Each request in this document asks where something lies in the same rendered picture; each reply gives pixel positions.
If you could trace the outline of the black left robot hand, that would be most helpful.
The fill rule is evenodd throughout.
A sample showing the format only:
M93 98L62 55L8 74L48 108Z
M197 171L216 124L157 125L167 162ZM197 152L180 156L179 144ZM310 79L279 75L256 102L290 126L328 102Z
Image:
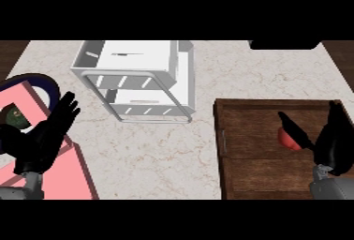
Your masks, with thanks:
M8 124L0 125L0 148L15 157L15 174L45 173L52 168L79 113L76 94L67 92L48 119L36 125L28 134Z

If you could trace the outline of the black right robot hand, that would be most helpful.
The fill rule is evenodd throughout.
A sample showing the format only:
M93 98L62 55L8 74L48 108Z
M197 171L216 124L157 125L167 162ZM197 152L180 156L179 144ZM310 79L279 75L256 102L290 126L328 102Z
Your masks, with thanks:
M347 118L343 104L329 101L328 122L315 142L287 113L279 112L278 116L282 128L292 132L301 149L313 151L315 163L331 167L329 173L335 176L347 173L354 166L354 126Z

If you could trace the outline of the red bell pepper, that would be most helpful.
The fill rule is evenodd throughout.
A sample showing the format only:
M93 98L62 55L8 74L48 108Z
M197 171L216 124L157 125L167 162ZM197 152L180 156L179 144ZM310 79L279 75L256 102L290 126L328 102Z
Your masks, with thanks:
M301 149L301 146L294 138L292 132L287 131L284 127L278 129L278 141L279 144L290 150L298 151Z

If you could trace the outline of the brown wooden tray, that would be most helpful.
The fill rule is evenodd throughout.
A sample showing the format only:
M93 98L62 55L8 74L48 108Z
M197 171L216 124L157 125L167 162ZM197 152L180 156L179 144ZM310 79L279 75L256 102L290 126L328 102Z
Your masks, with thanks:
M328 122L331 100L217 99L214 126L222 198L315 199L310 193L313 151L290 150L279 144L285 112L306 131L312 142ZM354 166L341 176L354 178Z

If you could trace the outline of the dark green round vegetable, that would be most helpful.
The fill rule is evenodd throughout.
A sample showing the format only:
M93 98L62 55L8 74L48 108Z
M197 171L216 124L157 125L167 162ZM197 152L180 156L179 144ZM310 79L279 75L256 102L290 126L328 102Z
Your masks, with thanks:
M6 123L18 129L26 129L31 123L17 107L12 107L6 114Z

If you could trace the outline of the pink placemat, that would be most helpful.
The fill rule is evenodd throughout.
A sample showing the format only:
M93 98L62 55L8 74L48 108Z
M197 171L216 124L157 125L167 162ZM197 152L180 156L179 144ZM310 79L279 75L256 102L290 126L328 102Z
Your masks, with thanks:
M0 91L0 109L12 103L33 126L48 118L51 110L28 82ZM99 198L80 146L70 137L64 138L54 167L43 174L43 191L46 200Z

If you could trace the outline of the dark blue rimmed plate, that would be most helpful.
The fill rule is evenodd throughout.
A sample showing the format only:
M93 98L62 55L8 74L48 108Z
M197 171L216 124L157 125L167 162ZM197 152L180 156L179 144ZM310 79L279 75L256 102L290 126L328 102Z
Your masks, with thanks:
M17 107L31 126L20 131L28 134L37 123L48 119L59 102L61 92L55 79L40 73L26 73L0 82L0 125L6 114Z

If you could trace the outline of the black appliance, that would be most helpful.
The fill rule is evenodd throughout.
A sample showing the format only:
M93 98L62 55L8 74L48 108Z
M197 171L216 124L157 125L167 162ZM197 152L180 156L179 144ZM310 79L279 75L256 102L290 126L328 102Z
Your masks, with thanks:
M253 50L312 50L321 44L319 40L251 40Z

